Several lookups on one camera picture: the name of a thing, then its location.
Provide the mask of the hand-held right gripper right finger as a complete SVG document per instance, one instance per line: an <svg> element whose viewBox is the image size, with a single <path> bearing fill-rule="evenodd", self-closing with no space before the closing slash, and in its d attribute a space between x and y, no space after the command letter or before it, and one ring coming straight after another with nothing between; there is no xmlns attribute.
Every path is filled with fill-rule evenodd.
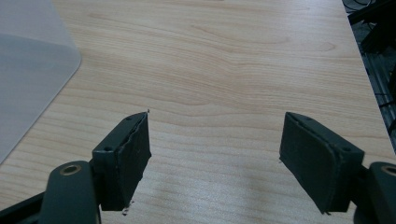
<svg viewBox="0 0 396 224"><path fill-rule="evenodd" d="M285 114L280 160L322 213L345 212L364 151L307 116Z"/></svg>

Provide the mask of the clear plastic storage box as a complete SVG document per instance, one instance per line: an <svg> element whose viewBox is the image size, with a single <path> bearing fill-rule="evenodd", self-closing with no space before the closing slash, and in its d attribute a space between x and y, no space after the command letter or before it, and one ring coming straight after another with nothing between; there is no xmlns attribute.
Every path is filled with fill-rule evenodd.
<svg viewBox="0 0 396 224"><path fill-rule="evenodd" d="M80 63L51 0L0 0L0 164Z"/></svg>

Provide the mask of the black metal stand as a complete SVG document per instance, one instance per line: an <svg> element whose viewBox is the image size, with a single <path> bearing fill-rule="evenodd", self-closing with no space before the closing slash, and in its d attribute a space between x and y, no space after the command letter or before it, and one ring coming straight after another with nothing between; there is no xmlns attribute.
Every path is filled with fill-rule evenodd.
<svg viewBox="0 0 396 224"><path fill-rule="evenodd" d="M381 53L388 47L396 50L396 0L342 0L350 25L374 27L361 41L361 49Z"/></svg>

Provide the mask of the aluminium floor rail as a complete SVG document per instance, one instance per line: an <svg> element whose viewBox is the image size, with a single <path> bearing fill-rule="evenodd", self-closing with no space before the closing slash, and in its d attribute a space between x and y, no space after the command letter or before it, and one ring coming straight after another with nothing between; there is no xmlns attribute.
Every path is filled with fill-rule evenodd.
<svg viewBox="0 0 396 224"><path fill-rule="evenodd" d="M393 65L381 54L364 53L362 59L389 139L396 142L396 91L390 87Z"/></svg>

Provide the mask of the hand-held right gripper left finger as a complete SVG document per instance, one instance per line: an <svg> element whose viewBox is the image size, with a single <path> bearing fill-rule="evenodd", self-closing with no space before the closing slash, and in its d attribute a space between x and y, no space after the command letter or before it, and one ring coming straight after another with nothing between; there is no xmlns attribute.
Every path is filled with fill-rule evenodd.
<svg viewBox="0 0 396 224"><path fill-rule="evenodd" d="M123 119L92 151L94 187L103 211L130 206L150 157L148 112Z"/></svg>

